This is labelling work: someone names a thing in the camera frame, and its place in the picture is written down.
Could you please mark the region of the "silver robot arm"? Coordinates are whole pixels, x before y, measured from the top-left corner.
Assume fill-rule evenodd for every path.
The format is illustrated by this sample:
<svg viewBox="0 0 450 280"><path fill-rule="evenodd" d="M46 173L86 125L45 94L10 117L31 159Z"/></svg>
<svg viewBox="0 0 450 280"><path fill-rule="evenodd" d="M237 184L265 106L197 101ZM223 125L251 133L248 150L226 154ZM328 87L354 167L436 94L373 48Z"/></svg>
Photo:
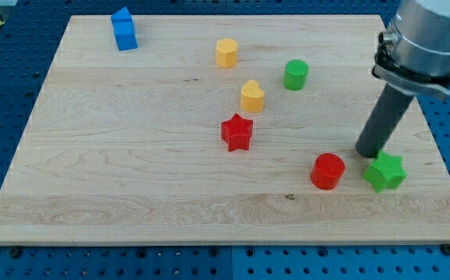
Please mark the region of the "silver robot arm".
<svg viewBox="0 0 450 280"><path fill-rule="evenodd" d="M373 75L405 95L450 97L450 0L402 0L374 60Z"/></svg>

